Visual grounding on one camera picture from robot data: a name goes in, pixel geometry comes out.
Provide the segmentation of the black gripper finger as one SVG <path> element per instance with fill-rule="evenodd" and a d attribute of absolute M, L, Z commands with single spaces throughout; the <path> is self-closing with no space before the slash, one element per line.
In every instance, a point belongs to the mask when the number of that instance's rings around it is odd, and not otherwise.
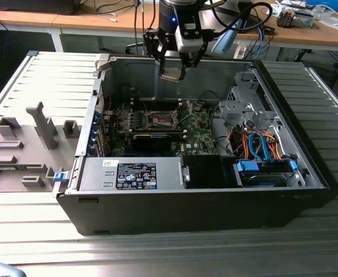
<path fill-rule="evenodd" d="M 181 67 L 181 75 L 179 76 L 180 80 L 183 80 L 185 78 L 186 72 L 190 68 L 195 68 L 202 57 L 204 56 L 206 50 L 208 48 L 208 42 L 204 43 L 201 48 L 196 52 L 194 58 L 190 58 L 189 53 L 179 53 L 182 67 Z"/>
<path fill-rule="evenodd" d="M 165 71 L 165 54 L 169 47 L 169 33 L 162 29 L 147 28 L 143 35 L 147 54 L 159 65 L 159 75 Z"/>

